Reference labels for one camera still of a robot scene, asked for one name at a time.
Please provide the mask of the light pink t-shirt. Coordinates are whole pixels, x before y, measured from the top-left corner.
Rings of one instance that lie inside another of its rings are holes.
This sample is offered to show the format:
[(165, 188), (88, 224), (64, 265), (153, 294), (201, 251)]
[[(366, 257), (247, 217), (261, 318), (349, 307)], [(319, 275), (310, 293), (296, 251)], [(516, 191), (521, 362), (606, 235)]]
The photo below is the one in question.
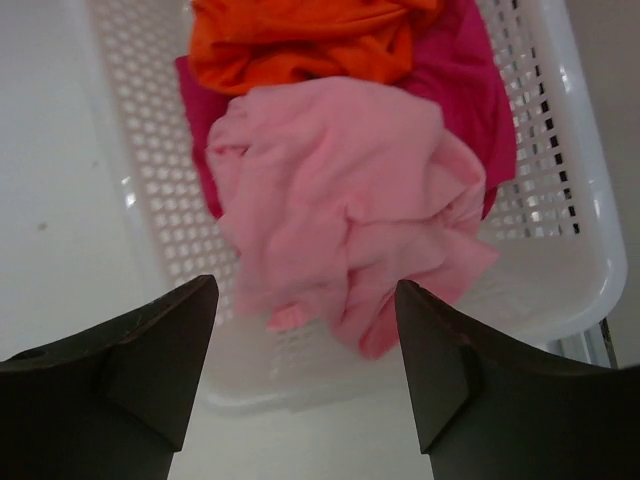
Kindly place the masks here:
[(403, 279), (447, 303), (495, 263), (485, 171), (438, 105), (346, 77), (233, 99), (206, 148), (239, 256), (233, 304), (283, 331), (313, 320), (363, 357), (398, 341)]

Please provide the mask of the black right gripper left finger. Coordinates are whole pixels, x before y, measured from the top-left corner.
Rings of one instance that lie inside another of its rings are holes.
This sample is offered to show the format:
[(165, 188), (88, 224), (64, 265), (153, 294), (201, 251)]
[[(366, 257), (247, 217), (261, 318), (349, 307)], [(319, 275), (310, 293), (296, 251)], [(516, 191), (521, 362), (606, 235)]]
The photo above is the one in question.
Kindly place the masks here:
[(1, 364), (5, 479), (164, 479), (181, 451), (219, 290), (157, 300)]

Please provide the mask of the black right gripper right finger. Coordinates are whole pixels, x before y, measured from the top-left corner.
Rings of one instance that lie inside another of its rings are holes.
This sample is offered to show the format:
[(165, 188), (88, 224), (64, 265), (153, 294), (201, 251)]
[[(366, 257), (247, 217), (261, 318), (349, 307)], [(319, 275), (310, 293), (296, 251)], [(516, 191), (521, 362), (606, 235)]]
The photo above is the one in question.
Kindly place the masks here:
[(420, 450), (437, 479), (635, 479), (639, 370), (557, 356), (417, 283), (395, 310)]

